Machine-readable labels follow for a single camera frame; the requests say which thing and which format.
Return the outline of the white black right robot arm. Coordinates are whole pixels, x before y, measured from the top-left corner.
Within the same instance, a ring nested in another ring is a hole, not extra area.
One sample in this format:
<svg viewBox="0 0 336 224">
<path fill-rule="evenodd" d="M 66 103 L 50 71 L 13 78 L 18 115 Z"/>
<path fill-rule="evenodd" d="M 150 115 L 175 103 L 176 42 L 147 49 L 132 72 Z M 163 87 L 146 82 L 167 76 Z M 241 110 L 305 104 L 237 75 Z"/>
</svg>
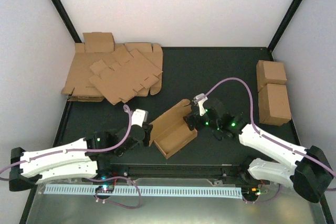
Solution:
<svg viewBox="0 0 336 224">
<path fill-rule="evenodd" d="M 256 158 L 240 168 L 238 176 L 243 183 L 268 180 L 293 189 L 309 202 L 320 201 L 334 178 L 322 149 L 286 142 L 231 114 L 218 99 L 195 97 L 194 103 L 195 109 L 183 117 L 190 130 L 209 127 L 219 141 L 237 139 L 272 158 L 271 162 Z"/>
</svg>

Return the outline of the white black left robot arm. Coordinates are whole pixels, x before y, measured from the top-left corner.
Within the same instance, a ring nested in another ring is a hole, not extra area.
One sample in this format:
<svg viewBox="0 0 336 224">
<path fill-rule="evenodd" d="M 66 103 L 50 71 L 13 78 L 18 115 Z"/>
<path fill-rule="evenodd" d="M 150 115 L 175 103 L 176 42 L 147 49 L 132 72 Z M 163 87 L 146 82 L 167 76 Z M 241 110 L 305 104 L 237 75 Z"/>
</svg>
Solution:
<svg viewBox="0 0 336 224">
<path fill-rule="evenodd" d="M 11 150 L 10 191 L 25 191 L 37 184 L 58 179 L 87 178 L 108 181 L 113 174 L 108 164 L 134 147 L 148 146 L 153 126 L 144 123 L 130 130 L 96 132 L 70 144 L 43 151 L 28 152 L 17 147 Z"/>
</svg>

